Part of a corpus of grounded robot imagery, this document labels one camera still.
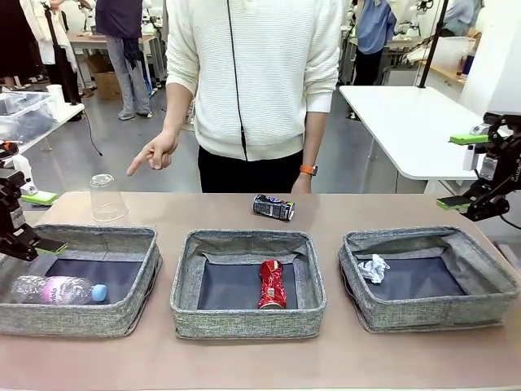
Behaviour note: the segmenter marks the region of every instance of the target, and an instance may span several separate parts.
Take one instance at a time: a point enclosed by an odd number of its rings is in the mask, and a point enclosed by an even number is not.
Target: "sweater cuff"
[[[322,92],[320,94],[311,94],[306,96],[306,104],[308,112],[329,112],[331,109],[331,97],[333,91]]]
[[[195,95],[195,90],[197,89],[197,85],[195,83],[190,83],[187,80],[183,79],[182,77],[176,76],[176,75],[169,75],[166,78],[166,84],[170,83],[177,83],[181,86],[185,87],[187,90],[189,90],[192,95]]]

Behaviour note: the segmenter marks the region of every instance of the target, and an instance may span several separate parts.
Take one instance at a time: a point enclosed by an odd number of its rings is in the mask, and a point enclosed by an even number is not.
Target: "orange watch strap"
[[[314,170],[315,170],[315,168],[312,165],[301,165],[300,166],[301,173],[307,173],[309,175],[313,175]]]

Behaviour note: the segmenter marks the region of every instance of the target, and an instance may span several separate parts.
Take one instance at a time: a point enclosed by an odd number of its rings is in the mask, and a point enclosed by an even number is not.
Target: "cardboard box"
[[[94,76],[98,86],[98,96],[106,100],[122,100],[120,84],[117,80],[114,68],[103,55],[96,53],[85,59],[89,71]]]

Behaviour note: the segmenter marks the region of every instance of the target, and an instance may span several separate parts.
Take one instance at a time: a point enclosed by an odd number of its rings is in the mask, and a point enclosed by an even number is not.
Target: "bottle label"
[[[50,277],[43,288],[42,301],[45,304],[67,304],[63,303],[61,287],[69,277]]]

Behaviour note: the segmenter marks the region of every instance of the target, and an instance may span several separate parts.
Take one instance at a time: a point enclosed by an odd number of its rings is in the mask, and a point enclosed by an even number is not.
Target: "red crushed can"
[[[259,310],[280,310],[286,308],[286,290],[282,284],[282,263],[274,259],[262,262],[260,265]]]

